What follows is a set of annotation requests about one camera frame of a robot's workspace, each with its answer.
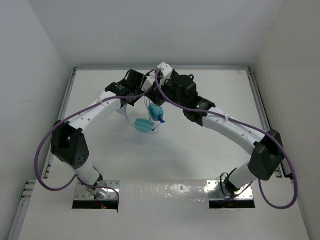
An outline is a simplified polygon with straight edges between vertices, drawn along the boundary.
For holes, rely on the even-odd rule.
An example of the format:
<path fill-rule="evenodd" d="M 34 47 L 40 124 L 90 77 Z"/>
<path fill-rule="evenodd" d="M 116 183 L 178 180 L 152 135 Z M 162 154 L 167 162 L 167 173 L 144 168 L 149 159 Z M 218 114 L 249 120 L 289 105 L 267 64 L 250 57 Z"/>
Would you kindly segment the teal cat-ear headphones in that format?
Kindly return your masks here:
<path fill-rule="evenodd" d="M 165 111 L 162 106 L 158 106 L 153 102 L 147 105 L 146 108 L 147 108 L 149 119 L 137 118 L 134 122 L 132 122 L 128 117 L 127 105 L 122 107 L 117 112 L 120 115 L 124 116 L 127 123 L 133 128 L 135 128 L 137 131 L 142 133 L 149 133 L 149 132 L 153 132 L 159 125 L 165 123 L 165 120 L 164 120 Z"/>

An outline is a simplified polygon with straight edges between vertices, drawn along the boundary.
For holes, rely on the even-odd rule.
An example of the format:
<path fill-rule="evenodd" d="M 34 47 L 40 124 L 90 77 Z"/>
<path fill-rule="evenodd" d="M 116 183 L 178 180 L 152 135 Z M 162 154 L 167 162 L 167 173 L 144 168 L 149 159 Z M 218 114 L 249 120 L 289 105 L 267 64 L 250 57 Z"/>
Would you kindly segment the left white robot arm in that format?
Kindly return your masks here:
<path fill-rule="evenodd" d="M 89 106 L 89 110 L 55 124 L 51 136 L 51 153 L 69 165 L 87 185 L 95 186 L 102 175 L 89 160 L 86 138 L 112 113 L 126 111 L 126 105 L 134 105 L 152 87 L 151 76 L 129 70 L 124 79 L 113 82 Z"/>

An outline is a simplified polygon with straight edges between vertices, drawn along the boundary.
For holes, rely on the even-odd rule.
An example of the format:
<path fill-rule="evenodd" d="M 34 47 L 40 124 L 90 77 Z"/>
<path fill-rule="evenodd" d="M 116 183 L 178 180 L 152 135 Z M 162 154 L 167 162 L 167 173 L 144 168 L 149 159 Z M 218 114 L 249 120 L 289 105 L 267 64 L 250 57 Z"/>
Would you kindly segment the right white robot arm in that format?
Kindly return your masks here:
<path fill-rule="evenodd" d="M 189 121 L 221 134 L 250 155 L 247 163 L 235 168 L 224 180 L 222 189 L 230 195 L 256 180 L 268 181 L 284 160 L 279 132 L 274 129 L 265 132 L 228 116 L 199 95 L 192 75 L 180 75 L 175 70 L 163 72 L 158 68 L 151 82 L 147 97 L 157 106 L 174 105 Z"/>

